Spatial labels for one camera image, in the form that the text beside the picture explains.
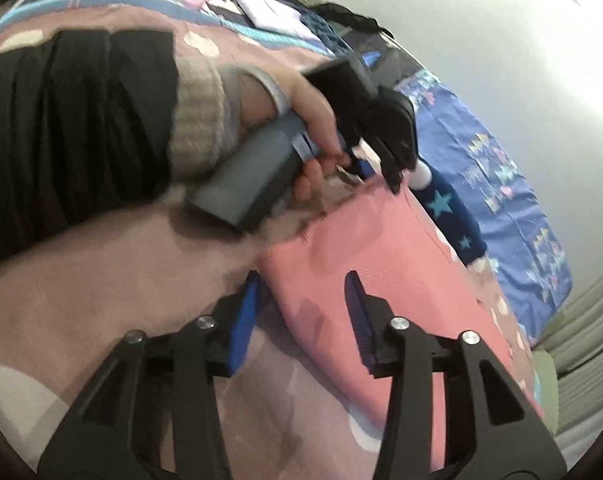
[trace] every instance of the pink cushion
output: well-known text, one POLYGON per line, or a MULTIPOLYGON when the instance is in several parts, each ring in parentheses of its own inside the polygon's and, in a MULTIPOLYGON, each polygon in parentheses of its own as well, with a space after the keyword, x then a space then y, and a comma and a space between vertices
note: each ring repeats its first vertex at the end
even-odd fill
MULTIPOLYGON (((344 278, 358 271, 368 294, 425 331, 456 338, 478 332, 510 373, 511 352, 499 327, 477 303, 466 269, 428 225, 404 185, 394 196, 374 178, 297 237, 272 246, 260 271, 300 345, 376 424, 385 421, 390 380, 374 380, 360 360, 344 300, 344 278)), ((435 376, 432 467, 445 456, 443 378, 435 376)))

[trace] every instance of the metal screw head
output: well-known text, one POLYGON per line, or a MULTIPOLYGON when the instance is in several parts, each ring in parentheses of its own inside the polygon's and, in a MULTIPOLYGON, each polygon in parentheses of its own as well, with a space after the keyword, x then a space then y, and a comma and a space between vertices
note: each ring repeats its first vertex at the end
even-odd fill
POLYGON ((217 324, 217 321, 213 316, 200 316, 195 320, 195 323, 197 323, 197 327, 202 330, 210 330, 217 324))
POLYGON ((466 332, 461 334, 461 338, 469 345, 476 345, 481 341, 479 334, 477 332, 472 332, 472 330, 466 330, 466 332))
POLYGON ((123 338, 129 345, 141 343, 146 338, 146 333, 143 330, 130 330, 123 338))
POLYGON ((396 316, 390 320, 390 326, 395 330, 405 330, 410 326, 410 322, 405 317, 396 316))

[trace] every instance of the white wall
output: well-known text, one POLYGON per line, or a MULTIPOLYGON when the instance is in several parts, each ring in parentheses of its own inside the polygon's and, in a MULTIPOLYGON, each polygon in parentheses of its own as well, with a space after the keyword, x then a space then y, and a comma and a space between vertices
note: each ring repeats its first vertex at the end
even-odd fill
POLYGON ((373 16, 507 148, 562 241, 603 275, 603 1, 329 0, 373 16))

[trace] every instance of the human hand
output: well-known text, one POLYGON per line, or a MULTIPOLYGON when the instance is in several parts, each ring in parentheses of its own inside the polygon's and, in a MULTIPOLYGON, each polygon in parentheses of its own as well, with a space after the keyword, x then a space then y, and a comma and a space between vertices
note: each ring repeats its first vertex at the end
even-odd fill
MULTIPOLYGON (((335 114, 324 95, 296 70, 283 65, 260 68, 277 82, 288 97, 292 110, 305 121, 310 138, 324 152, 324 155, 304 164, 302 174, 292 185, 295 200, 303 202, 312 197, 314 191, 321 187, 324 176, 334 173, 338 164, 349 164, 348 155, 339 145, 335 114)), ((277 108, 269 92, 253 76, 240 74, 238 85, 240 136, 245 136, 251 127, 277 117, 277 108)))

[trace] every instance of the finger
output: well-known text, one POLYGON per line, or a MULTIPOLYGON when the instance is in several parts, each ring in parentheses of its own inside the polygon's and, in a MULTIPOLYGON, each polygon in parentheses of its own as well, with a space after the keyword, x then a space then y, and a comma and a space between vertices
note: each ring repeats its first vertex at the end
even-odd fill
POLYGON ((292 109, 306 123, 310 138, 324 152, 341 155, 343 151, 337 137, 337 120, 324 95, 299 74, 294 78, 288 97, 292 109))
POLYGON ((339 166, 342 168, 347 168, 351 163, 352 161, 347 153, 342 153, 341 155, 337 156, 337 164, 339 164, 339 166))
POLYGON ((337 161, 334 156, 320 156, 317 160, 324 175, 333 174, 337 170, 337 161))
POLYGON ((297 202, 306 202, 312 197, 312 186, 308 177, 301 175, 292 184, 292 195, 297 202))
POLYGON ((308 177, 312 189, 319 189, 324 183, 324 172, 316 158, 312 158, 304 164, 303 174, 308 177))

